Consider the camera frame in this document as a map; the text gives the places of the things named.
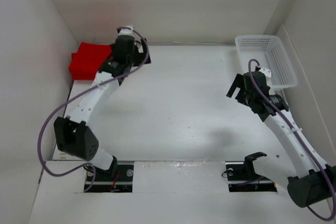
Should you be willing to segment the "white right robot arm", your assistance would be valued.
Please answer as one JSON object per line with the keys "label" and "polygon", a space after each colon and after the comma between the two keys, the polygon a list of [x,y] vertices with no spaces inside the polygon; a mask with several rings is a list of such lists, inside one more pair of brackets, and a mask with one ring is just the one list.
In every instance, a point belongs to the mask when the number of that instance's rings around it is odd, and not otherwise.
{"label": "white right robot arm", "polygon": [[247,180],[266,177],[287,189],[300,208],[328,198],[335,201],[335,166],[323,159],[307,141],[294,122],[288,104],[277,94],[270,94],[267,75],[261,70],[237,74],[227,97],[233,97],[256,114],[276,137],[285,155],[257,151],[245,156],[237,175]]}

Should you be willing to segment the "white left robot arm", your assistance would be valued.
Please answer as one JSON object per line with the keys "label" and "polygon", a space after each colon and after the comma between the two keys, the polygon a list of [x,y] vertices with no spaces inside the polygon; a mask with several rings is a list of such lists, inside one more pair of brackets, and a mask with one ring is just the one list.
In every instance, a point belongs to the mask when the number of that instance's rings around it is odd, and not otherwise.
{"label": "white left robot arm", "polygon": [[109,179],[117,174],[117,158],[99,145],[90,125],[113,92],[121,85],[131,68],[150,63],[146,39],[135,40],[132,35],[118,35],[111,45],[111,54],[98,68],[92,91],[63,118],[54,121],[57,148],[68,155],[93,165],[92,172]]}

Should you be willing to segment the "folded red t shirt stack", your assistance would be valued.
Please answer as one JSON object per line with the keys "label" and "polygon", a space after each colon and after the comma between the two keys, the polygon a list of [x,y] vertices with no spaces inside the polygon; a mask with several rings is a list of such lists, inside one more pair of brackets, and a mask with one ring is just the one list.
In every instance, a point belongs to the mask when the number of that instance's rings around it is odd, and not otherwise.
{"label": "folded red t shirt stack", "polygon": [[68,67],[73,81],[93,81],[99,67],[111,54],[108,44],[92,44],[82,42],[78,50],[71,54]]}

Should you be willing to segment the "white perforated plastic basket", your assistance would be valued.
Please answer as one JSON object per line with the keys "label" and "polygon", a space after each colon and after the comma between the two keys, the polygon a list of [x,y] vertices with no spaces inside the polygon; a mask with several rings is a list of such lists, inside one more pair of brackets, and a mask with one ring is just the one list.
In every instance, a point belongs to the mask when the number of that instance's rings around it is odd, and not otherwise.
{"label": "white perforated plastic basket", "polygon": [[256,59],[271,72],[270,87],[274,90],[293,88],[298,84],[296,73],[281,39],[274,35],[242,35],[235,38],[241,72],[248,71],[248,62]]}

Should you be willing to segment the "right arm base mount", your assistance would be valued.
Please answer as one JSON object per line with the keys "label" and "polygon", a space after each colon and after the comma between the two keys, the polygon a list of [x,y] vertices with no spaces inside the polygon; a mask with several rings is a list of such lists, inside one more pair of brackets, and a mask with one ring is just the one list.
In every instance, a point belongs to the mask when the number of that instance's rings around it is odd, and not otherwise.
{"label": "right arm base mount", "polygon": [[276,184],[255,172],[253,162],[267,155],[256,152],[245,156],[243,161],[226,161],[222,177],[227,179],[230,193],[277,192]]}

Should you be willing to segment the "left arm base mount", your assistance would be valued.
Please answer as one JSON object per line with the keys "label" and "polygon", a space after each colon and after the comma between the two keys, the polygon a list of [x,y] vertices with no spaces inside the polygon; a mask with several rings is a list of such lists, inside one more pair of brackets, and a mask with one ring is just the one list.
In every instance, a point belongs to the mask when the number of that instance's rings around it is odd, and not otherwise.
{"label": "left arm base mount", "polygon": [[110,174],[96,168],[96,176],[93,178],[93,169],[84,167],[86,179],[84,183],[85,193],[131,193],[133,189],[134,162],[121,161]]}

